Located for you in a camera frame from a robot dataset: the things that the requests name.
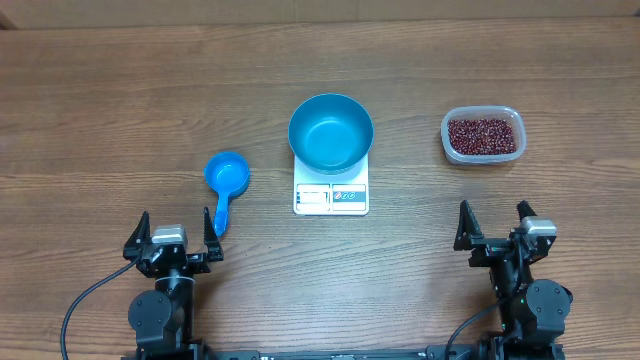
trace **wooden table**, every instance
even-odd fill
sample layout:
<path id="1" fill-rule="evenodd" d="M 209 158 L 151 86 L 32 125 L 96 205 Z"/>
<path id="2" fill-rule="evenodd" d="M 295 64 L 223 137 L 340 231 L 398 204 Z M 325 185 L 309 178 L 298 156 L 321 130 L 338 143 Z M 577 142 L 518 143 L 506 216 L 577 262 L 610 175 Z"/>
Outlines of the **wooden table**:
<path id="1" fill-rule="evenodd" d="M 372 114 L 371 211 L 297 217 L 289 117 L 349 94 Z M 440 122 L 506 104 L 515 163 L 457 167 Z M 216 197 L 202 168 L 248 159 L 226 259 L 197 277 L 196 332 L 217 349 L 420 348 L 492 303 L 486 269 L 453 252 L 458 204 L 505 236 L 525 198 L 559 237 L 533 268 L 571 289 L 571 359 L 640 351 L 640 20 L 429 21 L 0 32 L 0 355 L 59 359 L 64 313 L 123 266 L 143 210 L 196 250 Z M 130 271 L 71 318 L 73 359 L 131 353 Z M 480 322 L 459 342 L 497 329 Z"/>

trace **cable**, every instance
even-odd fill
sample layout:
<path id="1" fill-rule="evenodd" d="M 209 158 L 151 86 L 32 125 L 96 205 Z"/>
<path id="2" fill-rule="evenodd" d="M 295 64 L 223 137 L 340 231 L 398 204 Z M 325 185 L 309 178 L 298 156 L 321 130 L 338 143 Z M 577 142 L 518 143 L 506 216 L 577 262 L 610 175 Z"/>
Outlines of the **cable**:
<path id="1" fill-rule="evenodd" d="M 469 320 L 467 320 L 464 323 L 462 323 L 462 325 L 460 325 L 460 327 L 458 327 L 458 329 L 456 331 L 454 331 L 454 333 L 451 335 L 451 337 L 449 338 L 449 341 L 447 341 L 447 346 L 445 346 L 445 348 L 444 348 L 444 360 L 449 360 L 449 356 L 451 355 L 450 352 L 451 352 L 451 346 L 453 345 L 453 341 L 456 339 L 456 337 L 458 337 L 460 332 L 462 330 L 464 330 L 464 328 L 469 326 L 474 321 L 476 321 L 476 320 L 478 320 L 478 319 L 490 314 L 493 310 L 495 310 L 495 308 L 506 304 L 511 299 L 512 299 L 512 297 L 510 297 L 510 296 L 502 298 L 497 303 L 485 308 L 484 310 L 482 310 L 479 313 L 477 313 L 477 314 L 473 315 L 472 317 L 470 317 Z"/>
<path id="2" fill-rule="evenodd" d="M 104 279 L 98 281 L 97 283 L 91 285 L 91 287 L 89 287 L 87 290 L 85 290 L 82 294 L 80 294 L 80 296 L 78 296 L 77 299 L 75 299 L 73 301 L 73 303 L 69 307 L 69 310 L 67 310 L 67 315 L 64 317 L 64 321 L 62 322 L 62 329 L 60 330 L 60 352 L 62 353 L 62 359 L 63 360 L 69 360 L 69 356 L 67 355 L 67 342 L 65 340 L 65 337 L 67 335 L 67 326 L 69 325 L 69 319 L 71 319 L 71 313 L 73 312 L 73 310 L 75 310 L 76 306 L 78 306 L 78 304 L 80 303 L 80 301 L 82 301 L 82 299 L 87 297 L 87 295 L 91 294 L 91 292 L 93 290 L 99 288 L 100 286 L 104 285 L 105 283 L 107 283 L 107 282 L 115 279 L 116 277 L 122 275 L 125 271 L 131 269 L 134 265 L 136 265 L 138 263 L 138 261 L 140 261 L 141 258 L 142 258 L 142 254 L 138 255 L 137 258 L 135 258 L 131 263 L 127 264 L 122 269 L 114 272 L 113 274 L 107 276 L 106 278 L 104 278 Z"/>
<path id="3" fill-rule="evenodd" d="M 522 285 L 522 278 L 524 278 L 524 256 L 522 256 L 522 245 L 519 242 L 516 242 L 516 246 L 518 247 L 518 276 L 516 277 L 516 287 L 513 291 L 515 295 L 518 291 L 520 291 L 520 285 Z"/>

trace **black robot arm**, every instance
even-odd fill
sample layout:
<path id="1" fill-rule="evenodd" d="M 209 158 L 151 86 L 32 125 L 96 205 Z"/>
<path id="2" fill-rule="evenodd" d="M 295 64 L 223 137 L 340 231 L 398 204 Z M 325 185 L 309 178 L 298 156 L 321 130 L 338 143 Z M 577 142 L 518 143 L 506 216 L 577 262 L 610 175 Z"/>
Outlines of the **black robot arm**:
<path id="1" fill-rule="evenodd" d="M 138 295 L 129 307 L 129 323 L 136 331 L 138 350 L 133 360 L 562 360 L 555 339 L 573 296 L 551 280 L 534 280 L 530 265 L 546 257 L 556 239 L 556 226 L 538 217 L 526 201 L 517 206 L 520 224 L 506 238 L 485 238 L 467 201 L 460 204 L 454 250 L 471 251 L 471 267 L 489 268 L 497 302 L 469 319 L 447 345 L 426 350 L 335 351 L 262 354 L 258 351 L 214 352 L 193 340 L 194 275 L 210 272 L 209 263 L 223 260 L 223 252 L 204 209 L 207 252 L 187 254 L 181 225 L 149 230 L 145 212 L 123 250 L 138 270 L 156 279 L 155 290 Z M 498 308 L 501 331 L 487 332 L 473 345 L 453 345 L 466 325 Z"/>
<path id="2" fill-rule="evenodd" d="M 534 280 L 529 266 L 549 254 L 556 226 L 541 218 L 526 201 L 517 206 L 520 224 L 508 238 L 485 238 L 467 201 L 460 204 L 454 250 L 471 250 L 469 266 L 487 267 L 497 298 L 501 332 L 488 332 L 475 345 L 430 346 L 430 360 L 559 360 L 562 347 L 555 339 L 564 333 L 573 301 L 571 292 L 551 280 Z"/>
<path id="3" fill-rule="evenodd" d="M 194 275 L 211 272 L 209 263 L 224 259 L 209 209 L 204 208 L 205 253 L 187 254 L 182 225 L 158 226 L 153 236 L 149 227 L 145 212 L 123 251 L 130 261 L 142 254 L 138 270 L 156 279 L 155 290 L 141 293 L 129 306 L 129 324 L 138 345 L 133 359 L 208 359 L 207 346 L 193 340 L 193 297 Z"/>

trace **digital scale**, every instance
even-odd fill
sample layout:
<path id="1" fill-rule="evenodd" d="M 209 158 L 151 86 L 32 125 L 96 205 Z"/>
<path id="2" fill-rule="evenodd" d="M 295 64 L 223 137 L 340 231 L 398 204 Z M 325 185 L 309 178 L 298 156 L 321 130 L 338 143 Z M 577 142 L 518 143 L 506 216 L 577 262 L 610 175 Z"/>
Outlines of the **digital scale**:
<path id="1" fill-rule="evenodd" d="M 298 215 L 366 215 L 369 212 L 369 155 L 353 168 L 321 174 L 295 157 L 293 211 Z"/>

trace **measuring cup handle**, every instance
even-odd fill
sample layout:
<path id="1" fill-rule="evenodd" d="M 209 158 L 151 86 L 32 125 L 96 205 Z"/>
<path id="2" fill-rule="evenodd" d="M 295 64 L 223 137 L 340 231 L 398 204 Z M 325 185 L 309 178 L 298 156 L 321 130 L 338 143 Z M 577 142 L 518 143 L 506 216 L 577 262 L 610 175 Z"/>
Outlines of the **measuring cup handle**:
<path id="1" fill-rule="evenodd" d="M 229 222 L 229 194 L 218 195 L 218 207 L 216 215 L 213 218 L 213 229 L 217 236 L 221 236 L 227 231 L 227 223 Z"/>

